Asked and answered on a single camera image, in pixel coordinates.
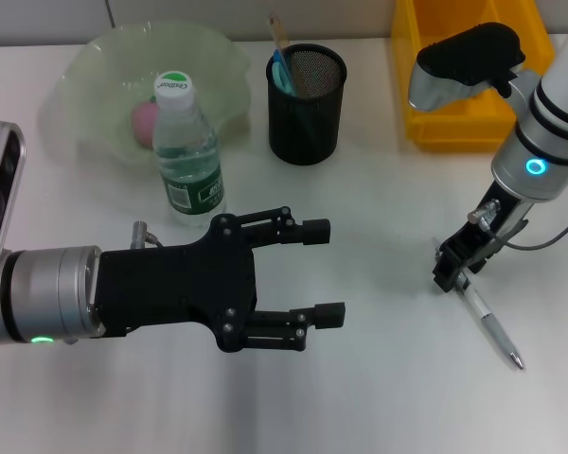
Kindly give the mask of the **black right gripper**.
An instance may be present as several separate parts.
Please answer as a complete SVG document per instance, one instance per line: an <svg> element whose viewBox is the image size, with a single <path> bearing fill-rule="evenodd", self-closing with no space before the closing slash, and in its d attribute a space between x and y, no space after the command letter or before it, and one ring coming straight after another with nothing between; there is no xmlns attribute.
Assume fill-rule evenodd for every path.
<svg viewBox="0 0 568 454"><path fill-rule="evenodd" d="M478 203L498 201L500 208L489 222L490 230L505 241L509 241L526 225L524 219L534 203L523 201L507 193L499 184L492 183L485 196ZM453 236L446 240L435 239L435 283L444 291L465 291L470 279L465 267L477 273L503 248L503 244L490 237L478 225L468 221Z"/></svg>

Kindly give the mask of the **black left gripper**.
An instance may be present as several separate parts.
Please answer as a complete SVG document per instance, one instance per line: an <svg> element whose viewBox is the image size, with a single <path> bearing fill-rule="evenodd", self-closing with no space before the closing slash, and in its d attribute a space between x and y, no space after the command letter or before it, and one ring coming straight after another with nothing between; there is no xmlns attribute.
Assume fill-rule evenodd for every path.
<svg viewBox="0 0 568 454"><path fill-rule="evenodd" d="M253 253L240 219L212 219L199 240L104 252L95 306L106 337L150 325L199 323L226 353L247 347L243 330L256 302Z"/></svg>

